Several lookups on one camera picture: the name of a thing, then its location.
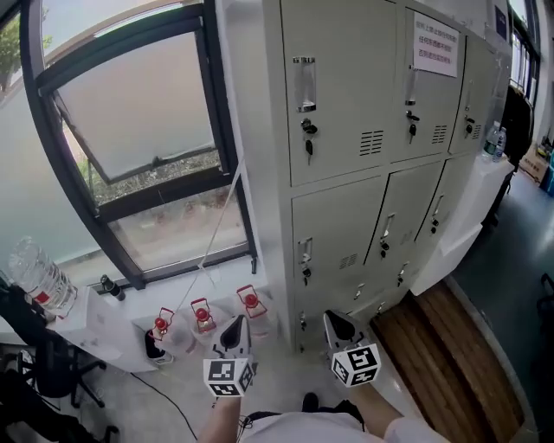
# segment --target gray floor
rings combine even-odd
[[[553,441],[554,390],[544,376],[547,368],[536,364],[544,354],[544,341],[535,304],[546,295],[541,275],[554,277],[554,198],[519,173],[498,216],[498,227],[481,232],[454,278],[510,359],[541,440]]]
[[[397,374],[383,347],[374,337],[382,360],[382,368],[374,386],[385,399],[404,415],[419,418],[421,414]],[[315,392],[322,406],[336,406],[347,398],[344,388],[327,368],[320,352],[292,354],[281,341],[264,342],[256,346],[255,356],[260,363],[254,385],[242,402],[242,414],[256,411],[299,411],[307,392]],[[202,353],[175,361],[163,370],[139,376],[168,395],[187,415],[192,429],[198,434],[209,418],[214,397],[202,381]],[[84,397],[81,409],[74,409],[69,399],[52,402],[63,414],[77,416],[81,424],[100,437],[106,425],[117,426],[121,434],[116,442],[188,443],[194,439],[179,412],[161,395],[129,374],[108,366],[106,372],[95,370],[87,376],[89,385],[106,403],[99,409]],[[10,429],[12,438],[25,443],[46,440],[20,424]]]

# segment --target cardboard box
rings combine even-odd
[[[519,160],[519,168],[525,172],[537,186],[540,186],[548,170],[548,162],[537,154],[536,147],[532,144],[523,158]]]

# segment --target locker door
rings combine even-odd
[[[475,152],[482,146],[497,74],[494,52],[482,40],[468,36],[464,82],[451,153]]]
[[[281,0],[281,12],[292,185],[382,164],[391,141],[396,6]],[[310,104],[314,110],[299,112]],[[315,134],[303,131],[305,119]]]
[[[397,128],[401,134],[397,148],[391,153],[391,161],[423,157],[448,149],[460,102],[464,50],[465,41],[460,38],[457,77],[412,69],[414,11],[406,9],[406,55],[401,71],[402,106],[396,115]],[[410,120],[407,112],[419,120]],[[416,126],[414,137],[409,133],[412,124]]]
[[[436,244],[448,226],[451,214],[460,201],[461,193],[466,188],[475,156],[450,158],[444,164],[433,201],[428,208],[415,241],[418,245]]]
[[[441,175],[441,162],[390,175],[375,234],[365,260],[368,298],[396,287],[411,268],[410,253]]]
[[[313,317],[325,309],[351,309],[383,192],[384,180],[376,177],[293,199],[298,312]],[[305,254],[312,273],[307,285],[301,264]]]

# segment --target shoe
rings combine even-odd
[[[319,409],[319,398],[313,393],[308,392],[304,395],[304,401],[302,402],[302,412],[317,412]]]

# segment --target black cable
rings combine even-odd
[[[192,430],[192,427],[190,427],[190,423],[186,417],[185,414],[183,414],[183,411],[181,410],[181,408],[170,398],[168,397],[166,394],[164,394],[163,392],[160,392],[159,390],[157,390],[156,388],[154,388],[151,384],[148,384],[147,382],[145,382],[142,378],[134,375],[132,372],[130,372],[129,374],[131,374],[133,377],[135,377],[137,380],[140,380],[142,383],[144,383],[146,386],[148,386],[149,388],[152,388],[154,389],[158,394],[162,395],[163,397],[165,397],[175,408],[177,408],[177,411],[179,411],[179,413],[183,416],[184,420],[186,421],[187,423],[187,426],[189,427],[189,430],[190,430],[190,433],[192,433],[192,436],[194,437],[194,440],[198,441],[198,438],[196,436],[196,434],[194,433],[194,431]]]

